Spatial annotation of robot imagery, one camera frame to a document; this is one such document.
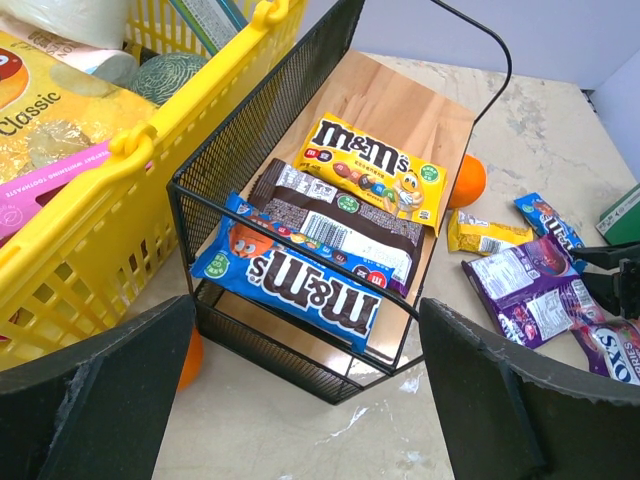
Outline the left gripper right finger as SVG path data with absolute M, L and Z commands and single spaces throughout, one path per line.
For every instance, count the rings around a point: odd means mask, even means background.
M 419 333 L 457 479 L 636 479 L 639 389 L 424 298 Z

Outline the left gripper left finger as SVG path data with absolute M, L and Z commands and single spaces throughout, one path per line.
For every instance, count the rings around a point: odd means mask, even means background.
M 173 297 L 3 371 L 2 478 L 151 478 L 194 323 Z

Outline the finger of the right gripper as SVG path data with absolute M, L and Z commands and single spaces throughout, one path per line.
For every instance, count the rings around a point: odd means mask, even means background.
M 603 274 L 584 272 L 582 281 L 592 298 L 612 315 L 622 315 L 619 273 Z
M 604 271 L 637 268 L 639 267 L 639 242 L 573 248 L 570 255 L 575 263 L 580 265 L 580 273 L 586 272 L 590 266 Z

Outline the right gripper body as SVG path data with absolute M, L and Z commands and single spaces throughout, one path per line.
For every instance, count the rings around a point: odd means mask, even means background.
M 618 277 L 620 314 L 626 319 L 639 318 L 639 261 L 620 262 Z

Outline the blue M&M's bag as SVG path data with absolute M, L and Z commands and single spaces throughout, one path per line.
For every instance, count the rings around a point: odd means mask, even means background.
M 312 324 L 360 354 L 382 302 L 362 284 L 227 216 L 190 273 Z
M 571 253 L 575 248 L 583 248 L 584 242 L 576 230 L 566 223 L 559 213 L 538 193 L 529 193 L 514 200 L 515 206 L 522 213 L 540 240 L 526 246 L 525 250 L 533 255 L 534 265 L 541 266 L 545 274 L 565 274 L 569 264 L 582 274 L 586 268 L 584 260 L 568 257 L 561 253 Z

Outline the yellow M&M's bag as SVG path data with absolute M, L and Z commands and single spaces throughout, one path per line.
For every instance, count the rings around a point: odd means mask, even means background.
M 447 170 L 389 145 L 327 112 L 293 166 L 396 218 L 437 230 Z

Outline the brown chocolate bag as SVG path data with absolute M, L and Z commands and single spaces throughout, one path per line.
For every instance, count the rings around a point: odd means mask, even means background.
M 248 202 L 313 240 L 392 268 L 389 288 L 402 297 L 408 295 L 421 258 L 424 227 L 277 158 L 254 183 Z

